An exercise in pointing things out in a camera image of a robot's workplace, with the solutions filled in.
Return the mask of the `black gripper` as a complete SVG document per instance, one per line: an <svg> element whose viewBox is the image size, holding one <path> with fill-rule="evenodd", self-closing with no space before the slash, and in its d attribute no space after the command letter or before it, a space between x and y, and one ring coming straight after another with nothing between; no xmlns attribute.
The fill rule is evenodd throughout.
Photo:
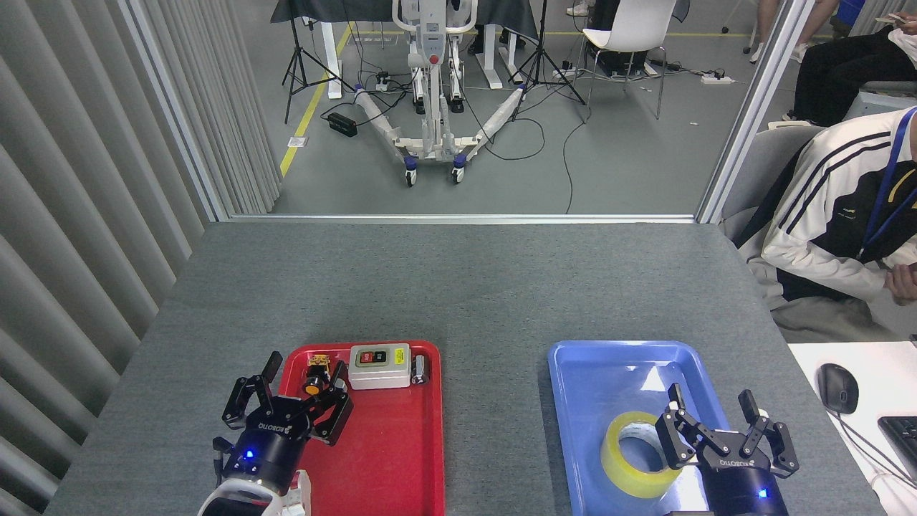
<svg viewBox="0 0 917 516"><path fill-rule="evenodd" d="M253 394L266 416L274 414L271 385L282 362L282 354L273 350L261 373L236 379L222 417L230 430L242 429L246 421L229 460L222 467L222 477L262 484L278 495L288 493L310 435L334 446L353 409L346 363L309 360L304 380L309 417L279 421L251 415L246 419L246 408Z"/></svg>
<svg viewBox="0 0 917 516"><path fill-rule="evenodd" d="M655 422L667 466L682 468L706 449L723 457L724 439L687 412L681 386L671 384L667 392L669 403ZM760 409L750 389L738 395L738 402L749 425L739 453L749 462L701 462L709 509L716 515L788 515L777 478L788 478L800 467L789 428ZM762 437L771 449L770 468L750 463Z"/></svg>

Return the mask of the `person's hand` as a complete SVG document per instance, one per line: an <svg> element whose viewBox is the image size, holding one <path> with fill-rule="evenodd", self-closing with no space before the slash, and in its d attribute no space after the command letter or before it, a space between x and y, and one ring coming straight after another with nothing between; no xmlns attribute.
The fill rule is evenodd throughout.
<svg viewBox="0 0 917 516"><path fill-rule="evenodd" d="M916 300L916 262L897 264L885 272L885 290L890 291L898 306L907 306Z"/></svg>

